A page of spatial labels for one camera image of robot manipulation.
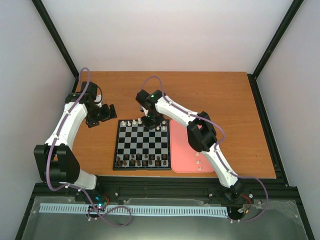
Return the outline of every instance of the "gray floor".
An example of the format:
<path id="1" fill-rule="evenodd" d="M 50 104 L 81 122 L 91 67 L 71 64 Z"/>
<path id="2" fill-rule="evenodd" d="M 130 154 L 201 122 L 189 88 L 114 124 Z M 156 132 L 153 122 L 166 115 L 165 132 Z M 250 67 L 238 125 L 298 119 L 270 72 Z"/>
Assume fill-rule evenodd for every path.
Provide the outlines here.
<path id="1" fill-rule="evenodd" d="M 304 227 L 294 203 L 274 202 L 265 214 L 249 223 L 230 223 L 213 217 L 134 216 L 122 228 L 110 227 L 101 220 L 88 221 L 83 214 L 37 213 L 29 219 L 24 240 L 304 240 Z M 260 212 L 251 207 L 250 216 Z M 117 224 L 126 216 L 108 216 Z"/>

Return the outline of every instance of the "chessboard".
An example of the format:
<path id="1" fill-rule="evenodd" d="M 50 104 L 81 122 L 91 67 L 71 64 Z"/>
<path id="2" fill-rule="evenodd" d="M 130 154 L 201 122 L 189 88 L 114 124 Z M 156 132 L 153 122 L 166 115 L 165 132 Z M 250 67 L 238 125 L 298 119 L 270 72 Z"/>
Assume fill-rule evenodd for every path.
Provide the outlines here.
<path id="1" fill-rule="evenodd" d="M 138 119 L 119 120 L 113 170 L 170 170 L 170 125 L 148 130 Z"/>

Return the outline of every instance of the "white panel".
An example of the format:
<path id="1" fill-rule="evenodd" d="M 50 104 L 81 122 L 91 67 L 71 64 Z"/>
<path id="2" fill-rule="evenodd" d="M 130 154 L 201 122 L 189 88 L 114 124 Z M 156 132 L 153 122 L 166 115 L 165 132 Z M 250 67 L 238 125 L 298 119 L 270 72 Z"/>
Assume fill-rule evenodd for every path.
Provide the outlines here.
<path id="1" fill-rule="evenodd" d="M 292 0 L 44 0 L 77 66 L 252 73 Z"/>
<path id="2" fill-rule="evenodd" d="M 0 239 L 15 239 L 36 182 L 33 155 L 55 129 L 70 70 L 31 0 L 0 1 Z"/>
<path id="3" fill-rule="evenodd" d="M 304 1 L 258 78 L 289 182 L 320 239 L 320 2 Z"/>

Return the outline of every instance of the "black metal frame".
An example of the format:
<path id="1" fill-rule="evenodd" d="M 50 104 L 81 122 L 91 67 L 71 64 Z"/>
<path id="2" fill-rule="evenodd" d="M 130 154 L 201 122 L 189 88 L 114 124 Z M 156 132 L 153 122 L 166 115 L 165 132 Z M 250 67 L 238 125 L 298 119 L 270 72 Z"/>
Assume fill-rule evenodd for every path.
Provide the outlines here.
<path id="1" fill-rule="evenodd" d="M 78 71 L 67 52 L 59 34 L 52 23 L 48 12 L 46 11 L 41 0 L 32 0 L 37 8 L 43 22 L 47 26 L 52 38 L 57 44 L 61 54 L 63 55 L 67 65 L 75 77 L 72 91 L 76 90 L 78 84 Z M 271 155 L 272 163 L 276 173 L 276 179 L 262 179 L 265 187 L 268 190 L 268 195 L 271 200 L 294 200 L 297 204 L 300 217 L 304 224 L 306 234 L 310 240 L 315 237 L 311 230 L 303 203 L 301 201 L 297 187 L 291 187 L 288 184 L 284 166 L 282 164 L 279 151 L 275 142 L 275 138 L 268 120 L 266 109 L 257 84 L 257 78 L 262 69 L 266 65 L 268 59 L 276 48 L 281 37 L 285 33 L 291 20 L 295 16 L 303 0 L 293 0 L 290 8 L 284 16 L 280 26 L 274 34 L 270 44 L 264 52 L 253 74 L 248 74 L 248 80 L 251 86 L 252 94 L 256 104 L 256 108 L 260 117 L 264 136 Z M 211 204 L 221 204 L 227 207 L 240 206 L 243 204 L 242 200 L 235 203 L 227 202 L 221 192 L 222 187 L 217 178 L 160 178 L 160 177 L 98 177 L 99 189 L 108 192 L 112 202 L 122 203 L 123 200 L 129 198 L 181 198 L 181 199 L 197 199 Z M 265 199 L 265 193 L 261 185 L 253 179 L 244 179 L 246 186 L 246 194 L 253 194 L 255 199 Z M 97 191 L 88 191 L 94 199 L 98 195 Z M 18 230 L 16 240 L 22 239 L 24 229 L 26 227 L 30 211 L 35 197 L 37 196 L 75 196 L 79 201 L 86 201 L 87 199 L 81 193 L 74 189 L 61 189 L 59 192 L 50 191 L 46 183 L 37 183 L 32 192 L 30 201 L 28 203 L 25 215 L 22 219 L 20 228 Z"/>

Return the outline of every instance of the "table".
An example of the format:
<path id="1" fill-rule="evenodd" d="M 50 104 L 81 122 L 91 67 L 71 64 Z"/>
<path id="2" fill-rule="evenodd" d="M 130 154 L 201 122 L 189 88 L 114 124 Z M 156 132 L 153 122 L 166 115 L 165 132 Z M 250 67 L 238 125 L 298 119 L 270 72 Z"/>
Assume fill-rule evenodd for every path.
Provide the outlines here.
<path id="1" fill-rule="evenodd" d="M 113 170 L 119 119 L 137 119 L 143 113 L 135 101 L 143 81 L 159 76 L 166 94 L 182 106 L 205 111 L 225 131 L 221 150 L 239 175 L 276 178 L 267 142 L 246 72 L 94 71 L 91 80 L 101 87 L 104 103 L 114 104 L 116 119 L 88 128 L 81 124 L 72 151 L 84 171 L 100 176 L 207 177 L 216 173 L 176 173 L 172 170 Z M 81 76 L 87 79 L 87 73 Z M 145 90 L 160 89 L 152 79 Z M 222 137 L 217 130 L 217 138 Z"/>

